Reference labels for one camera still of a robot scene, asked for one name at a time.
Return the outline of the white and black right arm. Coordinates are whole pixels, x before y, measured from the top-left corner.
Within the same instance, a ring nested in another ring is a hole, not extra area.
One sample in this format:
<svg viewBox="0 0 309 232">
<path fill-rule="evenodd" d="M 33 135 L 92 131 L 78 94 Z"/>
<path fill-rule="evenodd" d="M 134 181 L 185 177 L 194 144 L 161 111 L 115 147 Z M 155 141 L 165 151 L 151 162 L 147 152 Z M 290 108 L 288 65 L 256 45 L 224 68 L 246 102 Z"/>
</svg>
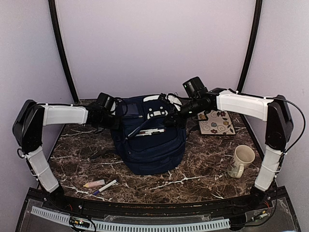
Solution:
<svg viewBox="0 0 309 232">
<path fill-rule="evenodd" d="M 265 202 L 265 195 L 271 183 L 279 172 L 279 166 L 287 153 L 287 144 L 291 138 L 294 123 L 284 96 L 274 98 L 260 97 L 239 93 L 231 89 L 215 88 L 207 90 L 201 79 L 193 77 L 183 83 L 188 95 L 187 103 L 180 108 L 174 108 L 164 119 L 166 126 L 186 125 L 186 120 L 203 111 L 228 111 L 238 114 L 251 138 L 255 136 L 246 117 L 254 117 L 266 125 L 266 150 L 259 174 L 255 180 L 255 191 L 247 198 L 246 205 L 256 210 Z"/>
</svg>

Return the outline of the white marker red cap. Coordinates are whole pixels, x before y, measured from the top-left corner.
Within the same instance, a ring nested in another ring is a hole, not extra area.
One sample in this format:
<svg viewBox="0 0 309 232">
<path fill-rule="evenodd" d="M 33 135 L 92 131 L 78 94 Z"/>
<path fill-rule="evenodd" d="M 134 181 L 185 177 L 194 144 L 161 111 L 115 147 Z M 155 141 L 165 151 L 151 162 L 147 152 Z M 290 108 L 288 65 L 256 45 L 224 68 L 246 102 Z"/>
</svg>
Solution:
<svg viewBox="0 0 309 232">
<path fill-rule="evenodd" d="M 154 132 L 165 132 L 165 128 L 160 128 L 160 129 L 148 129 L 148 130 L 151 130 L 152 132 L 151 133 L 154 133 Z"/>
</svg>

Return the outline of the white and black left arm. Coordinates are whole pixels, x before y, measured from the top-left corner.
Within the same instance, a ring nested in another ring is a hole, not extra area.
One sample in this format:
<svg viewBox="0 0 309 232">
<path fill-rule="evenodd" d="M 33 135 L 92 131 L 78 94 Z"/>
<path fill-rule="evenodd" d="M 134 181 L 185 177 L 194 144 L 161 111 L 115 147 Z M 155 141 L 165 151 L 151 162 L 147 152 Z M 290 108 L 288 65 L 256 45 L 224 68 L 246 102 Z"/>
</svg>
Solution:
<svg viewBox="0 0 309 232">
<path fill-rule="evenodd" d="M 115 114 L 119 98 L 100 93 L 90 104 L 40 103 L 28 99 L 21 107 L 12 126 L 12 133 L 19 146 L 17 151 L 26 159 L 32 175 L 48 193 L 49 203 L 58 211 L 68 207 L 68 199 L 62 196 L 60 183 L 49 165 L 45 142 L 47 133 L 57 128 L 56 141 L 65 125 L 91 125 L 96 129 L 116 129 L 120 118 Z"/>
</svg>

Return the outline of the white marker black cap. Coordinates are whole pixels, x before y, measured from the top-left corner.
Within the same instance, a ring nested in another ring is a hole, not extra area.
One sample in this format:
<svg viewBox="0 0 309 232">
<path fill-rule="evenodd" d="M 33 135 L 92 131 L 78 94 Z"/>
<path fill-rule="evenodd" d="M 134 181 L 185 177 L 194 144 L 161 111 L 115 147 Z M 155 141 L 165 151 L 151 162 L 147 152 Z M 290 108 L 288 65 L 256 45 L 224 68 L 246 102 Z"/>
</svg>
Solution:
<svg viewBox="0 0 309 232">
<path fill-rule="evenodd" d="M 148 136 L 148 135 L 152 135 L 152 133 L 140 133 L 140 134 L 137 134 L 136 137 Z"/>
</svg>

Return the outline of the navy blue student backpack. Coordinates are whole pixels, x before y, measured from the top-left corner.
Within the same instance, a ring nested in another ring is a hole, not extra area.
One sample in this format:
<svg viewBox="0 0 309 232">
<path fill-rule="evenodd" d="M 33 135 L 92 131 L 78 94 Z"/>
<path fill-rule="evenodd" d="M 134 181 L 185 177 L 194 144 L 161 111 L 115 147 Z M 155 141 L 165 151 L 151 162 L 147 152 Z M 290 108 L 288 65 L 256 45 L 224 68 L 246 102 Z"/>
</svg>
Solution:
<svg viewBox="0 0 309 232">
<path fill-rule="evenodd" d="M 109 129 L 118 154 L 125 165 L 137 175 L 165 173 L 177 167 L 186 144 L 186 121 L 181 115 L 188 98 L 180 99 L 182 106 L 162 102 L 159 95 L 113 98 L 100 93 L 88 105 L 88 122 L 94 127 Z M 168 113 L 179 112 L 185 127 L 166 127 Z M 165 132 L 136 137 L 140 130 L 165 128 Z"/>
</svg>

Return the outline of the white marker purple cap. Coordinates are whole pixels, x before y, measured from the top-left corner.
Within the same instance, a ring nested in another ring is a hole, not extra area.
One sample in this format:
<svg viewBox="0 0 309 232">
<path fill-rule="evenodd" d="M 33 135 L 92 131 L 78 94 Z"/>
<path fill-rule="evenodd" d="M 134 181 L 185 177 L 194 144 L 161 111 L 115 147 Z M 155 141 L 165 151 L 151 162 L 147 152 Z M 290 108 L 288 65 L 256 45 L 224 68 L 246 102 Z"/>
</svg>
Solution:
<svg viewBox="0 0 309 232">
<path fill-rule="evenodd" d="M 99 193 L 101 193 L 102 191 L 108 189 L 109 187 L 113 186 L 113 185 L 116 184 L 116 183 L 117 183 L 117 180 L 115 179 L 115 180 L 111 181 L 110 183 L 104 185 L 103 187 L 101 187 L 101 188 L 98 189 L 97 191 L 95 191 L 95 192 L 93 193 L 93 195 L 95 195 L 95 196 L 98 195 Z"/>
</svg>

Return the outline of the white marker blue cap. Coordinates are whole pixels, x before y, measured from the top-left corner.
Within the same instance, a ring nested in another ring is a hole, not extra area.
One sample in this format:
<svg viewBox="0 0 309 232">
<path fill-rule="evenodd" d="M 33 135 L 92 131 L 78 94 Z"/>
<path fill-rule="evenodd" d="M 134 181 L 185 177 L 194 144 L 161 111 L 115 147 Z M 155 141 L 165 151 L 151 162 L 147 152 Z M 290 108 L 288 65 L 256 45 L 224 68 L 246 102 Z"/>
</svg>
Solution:
<svg viewBox="0 0 309 232">
<path fill-rule="evenodd" d="M 141 130 L 139 134 L 151 133 L 151 132 L 152 132 L 151 130 Z"/>
</svg>

